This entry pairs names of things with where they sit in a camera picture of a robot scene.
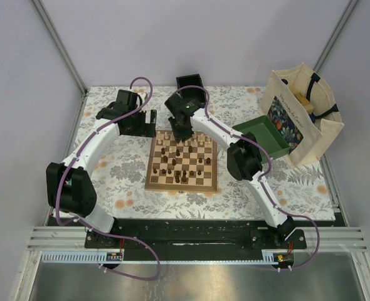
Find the cream canvas tote bag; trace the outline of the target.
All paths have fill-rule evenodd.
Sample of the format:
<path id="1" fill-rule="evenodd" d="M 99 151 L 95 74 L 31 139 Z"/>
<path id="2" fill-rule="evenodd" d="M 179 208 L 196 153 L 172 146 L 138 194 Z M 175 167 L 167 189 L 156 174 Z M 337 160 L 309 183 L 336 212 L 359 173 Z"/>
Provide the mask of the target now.
<path id="1" fill-rule="evenodd" d="M 312 114 L 293 92 L 311 102 Z M 344 127 L 330 86 L 304 63 L 271 72 L 258 112 L 270 119 L 289 145 L 285 160 L 291 168 L 318 161 Z"/>

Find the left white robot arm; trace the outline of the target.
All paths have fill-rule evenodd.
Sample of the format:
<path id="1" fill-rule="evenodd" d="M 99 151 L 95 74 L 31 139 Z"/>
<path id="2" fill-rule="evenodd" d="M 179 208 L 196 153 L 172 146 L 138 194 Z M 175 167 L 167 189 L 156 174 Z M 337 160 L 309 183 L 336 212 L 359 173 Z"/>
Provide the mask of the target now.
<path id="1" fill-rule="evenodd" d="M 75 215 L 90 228 L 99 230 L 98 240 L 107 248 L 120 242 L 114 218 L 97 204 L 92 173 L 110 145 L 121 136 L 155 137 L 157 111 L 151 110 L 150 122 L 142 110 L 148 96 L 119 90 L 114 102 L 102 108 L 91 131 L 61 163 L 46 168 L 48 204 L 56 212 Z"/>

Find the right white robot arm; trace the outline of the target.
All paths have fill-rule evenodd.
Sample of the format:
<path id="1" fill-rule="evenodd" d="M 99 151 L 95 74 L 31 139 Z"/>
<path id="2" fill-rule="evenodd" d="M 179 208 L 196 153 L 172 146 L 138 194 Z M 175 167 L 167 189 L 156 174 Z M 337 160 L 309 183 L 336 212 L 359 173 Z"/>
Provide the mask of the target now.
<path id="1" fill-rule="evenodd" d="M 169 122 L 176 140 L 188 140 L 195 131 L 212 138 L 226 151 L 226 168 L 252 193 L 271 230 L 271 244 L 284 248 L 292 241 L 296 225 L 281 207 L 263 172 L 261 147 L 251 133 L 242 134 L 208 113 L 205 104 L 175 93 L 164 103 L 170 111 Z"/>

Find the green metal tray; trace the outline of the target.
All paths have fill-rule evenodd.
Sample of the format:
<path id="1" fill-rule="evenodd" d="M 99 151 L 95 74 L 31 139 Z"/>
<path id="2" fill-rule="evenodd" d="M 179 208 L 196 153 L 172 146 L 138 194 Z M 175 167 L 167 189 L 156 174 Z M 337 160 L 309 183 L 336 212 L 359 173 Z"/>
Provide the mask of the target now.
<path id="1" fill-rule="evenodd" d="M 288 154 L 289 145 L 266 115 L 234 125 L 233 129 L 243 134 L 252 133 L 256 142 L 266 150 L 271 160 Z"/>

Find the wooden chess board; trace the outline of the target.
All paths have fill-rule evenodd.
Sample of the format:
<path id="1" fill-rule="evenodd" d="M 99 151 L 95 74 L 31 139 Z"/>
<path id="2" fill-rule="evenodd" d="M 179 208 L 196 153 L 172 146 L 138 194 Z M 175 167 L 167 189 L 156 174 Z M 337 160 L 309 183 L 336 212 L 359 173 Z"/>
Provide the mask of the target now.
<path id="1" fill-rule="evenodd" d="M 215 193 L 218 190 L 217 143 L 202 132 L 176 140 L 158 130 L 151 142 L 145 188 L 153 191 Z"/>

